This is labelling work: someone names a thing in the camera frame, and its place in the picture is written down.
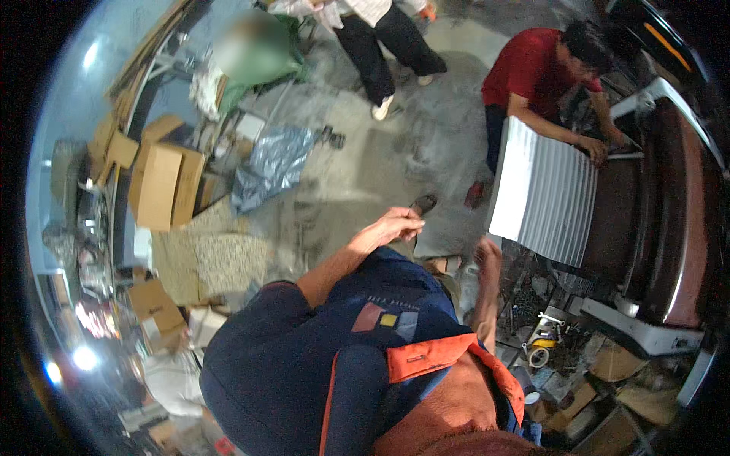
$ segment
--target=white corrugated panel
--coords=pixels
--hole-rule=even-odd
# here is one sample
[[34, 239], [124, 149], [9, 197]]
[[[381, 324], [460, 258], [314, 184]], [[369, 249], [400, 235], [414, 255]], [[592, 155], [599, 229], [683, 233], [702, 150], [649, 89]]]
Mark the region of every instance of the white corrugated panel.
[[514, 116], [504, 120], [500, 154], [489, 232], [580, 267], [593, 217], [596, 167], [573, 146], [540, 136]]

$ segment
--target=white sneaker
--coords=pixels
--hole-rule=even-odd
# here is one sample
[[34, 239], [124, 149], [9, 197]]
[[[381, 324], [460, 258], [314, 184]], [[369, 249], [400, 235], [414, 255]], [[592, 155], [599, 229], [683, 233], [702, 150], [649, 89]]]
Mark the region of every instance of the white sneaker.
[[421, 87], [431, 84], [433, 81], [434, 81], [433, 74], [429, 74], [428, 76], [419, 76], [418, 77], [418, 85]]
[[391, 103], [393, 103], [393, 95], [383, 98], [383, 104], [379, 107], [372, 107], [372, 118], [378, 121], [384, 120], [385, 116], [388, 115], [388, 108], [391, 106]]

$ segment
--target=concrete floor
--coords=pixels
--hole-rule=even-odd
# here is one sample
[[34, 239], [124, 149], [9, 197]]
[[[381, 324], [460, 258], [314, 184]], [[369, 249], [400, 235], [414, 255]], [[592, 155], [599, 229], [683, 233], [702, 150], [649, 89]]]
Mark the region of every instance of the concrete floor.
[[[396, 100], [383, 122], [371, 118], [357, 71], [334, 35], [318, 29], [307, 56], [314, 64], [310, 81], [292, 88], [276, 123], [329, 124], [347, 143], [342, 150], [315, 147], [301, 184], [247, 216], [251, 231], [274, 246], [267, 281], [296, 279], [389, 206], [436, 193], [439, 203], [425, 217], [415, 257], [465, 255], [458, 273], [461, 311], [474, 306], [470, 257], [485, 232], [488, 204], [470, 212], [463, 202], [486, 151], [483, 78], [511, 36], [531, 27], [560, 28], [575, 13], [560, 2], [512, 0], [441, 1], [439, 11], [425, 38], [448, 73], [422, 88], [409, 69], [391, 61]], [[273, 90], [257, 107], [266, 109], [276, 95]]]

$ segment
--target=man's left hand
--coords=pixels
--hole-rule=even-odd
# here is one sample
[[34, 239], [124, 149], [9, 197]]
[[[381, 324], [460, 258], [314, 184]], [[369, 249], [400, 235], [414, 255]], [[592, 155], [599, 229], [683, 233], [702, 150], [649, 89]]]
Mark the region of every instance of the man's left hand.
[[605, 132], [606, 138], [609, 139], [612, 143], [624, 147], [626, 146], [626, 138], [623, 135], [623, 132], [616, 128], [615, 126], [611, 126], [608, 128], [608, 131]]

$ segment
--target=orange collar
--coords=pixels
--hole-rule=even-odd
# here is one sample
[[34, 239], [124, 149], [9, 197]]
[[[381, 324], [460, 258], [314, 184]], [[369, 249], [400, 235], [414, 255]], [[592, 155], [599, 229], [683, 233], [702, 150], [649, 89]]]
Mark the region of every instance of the orange collar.
[[497, 386], [512, 405], [517, 424], [522, 426], [525, 395], [520, 382], [496, 356], [479, 345], [475, 333], [389, 348], [387, 358], [390, 383], [403, 382], [452, 366], [467, 350], [478, 356], [482, 363], [491, 370]]

